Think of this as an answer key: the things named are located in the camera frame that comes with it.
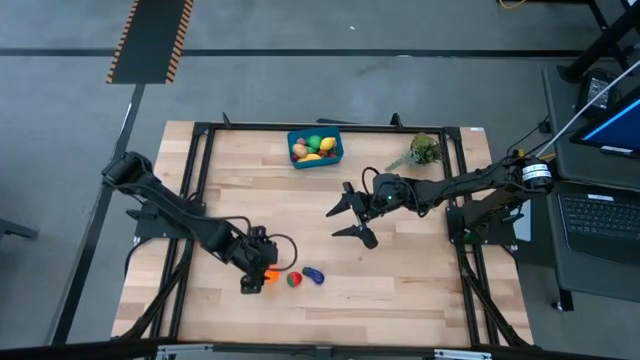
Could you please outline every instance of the blue toy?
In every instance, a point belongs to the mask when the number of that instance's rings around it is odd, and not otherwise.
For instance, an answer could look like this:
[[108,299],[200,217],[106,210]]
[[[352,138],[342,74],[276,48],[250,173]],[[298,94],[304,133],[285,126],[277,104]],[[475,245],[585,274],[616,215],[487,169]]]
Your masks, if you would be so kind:
[[322,285],[322,283],[324,282],[324,274],[322,274],[320,270],[305,266],[304,268],[302,268],[302,274],[310,277],[311,280],[313,280],[313,282],[317,285]]

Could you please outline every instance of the gray floor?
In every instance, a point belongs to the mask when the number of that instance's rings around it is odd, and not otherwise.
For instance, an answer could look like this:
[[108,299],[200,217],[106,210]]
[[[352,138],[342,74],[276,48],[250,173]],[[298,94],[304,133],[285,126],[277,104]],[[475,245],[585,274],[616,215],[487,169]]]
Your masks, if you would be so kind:
[[[617,2],[600,4],[609,19],[621,11]],[[0,0],[0,47],[113,47],[129,6]],[[505,11],[493,0],[202,0],[186,47],[581,49],[598,34],[579,5]],[[0,244],[0,348],[46,341],[133,91],[104,83],[109,62],[0,57],[0,217],[41,231],[36,242],[6,237]],[[546,115],[540,71],[557,63],[183,58],[173,85],[146,87],[128,148],[154,159],[167,120],[219,120],[222,111],[234,121],[380,124],[397,111],[407,124],[483,126],[498,158]],[[120,195],[112,200],[70,341],[109,337],[134,229],[124,210],[134,206]],[[577,311],[559,314],[548,306],[553,280],[545,269],[521,269],[538,345],[638,357],[640,305],[576,295]]]

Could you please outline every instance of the blue bowl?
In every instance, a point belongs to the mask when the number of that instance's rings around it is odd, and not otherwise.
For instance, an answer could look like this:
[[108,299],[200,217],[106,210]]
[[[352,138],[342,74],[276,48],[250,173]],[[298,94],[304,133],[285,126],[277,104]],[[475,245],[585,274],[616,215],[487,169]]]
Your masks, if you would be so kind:
[[[334,158],[324,158],[320,160],[311,160],[311,161],[304,161],[304,162],[293,161],[293,151],[291,150],[293,145],[298,141],[299,138],[303,138],[306,140],[313,135],[318,135],[323,139],[326,137],[336,138],[336,152],[338,156]],[[306,168],[316,167],[316,166],[337,164],[340,162],[340,160],[342,160],[342,155],[344,155],[344,149],[342,147],[342,139],[340,138],[340,129],[338,129],[335,126],[291,131],[290,133],[287,134],[287,142],[289,143],[289,160],[291,161],[291,165],[293,165],[293,167],[296,169],[306,169]]]

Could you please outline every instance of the monitor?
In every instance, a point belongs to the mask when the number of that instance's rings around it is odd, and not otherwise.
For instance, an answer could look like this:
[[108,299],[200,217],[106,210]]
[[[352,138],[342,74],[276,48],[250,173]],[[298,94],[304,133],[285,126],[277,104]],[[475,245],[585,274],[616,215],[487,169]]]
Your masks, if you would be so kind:
[[640,87],[618,101],[601,118],[578,130],[571,141],[621,155],[640,153]]

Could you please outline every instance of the potted plant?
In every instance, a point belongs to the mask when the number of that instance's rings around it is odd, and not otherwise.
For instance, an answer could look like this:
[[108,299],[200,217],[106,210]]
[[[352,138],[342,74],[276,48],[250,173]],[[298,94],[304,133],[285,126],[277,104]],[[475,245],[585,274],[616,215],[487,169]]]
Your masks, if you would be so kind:
[[432,162],[438,162],[442,160],[442,152],[440,151],[440,144],[433,140],[429,135],[425,133],[418,133],[413,137],[409,150],[404,153],[398,160],[391,163],[391,165],[385,168],[386,172],[390,172],[395,168],[407,164],[407,165],[426,165]]

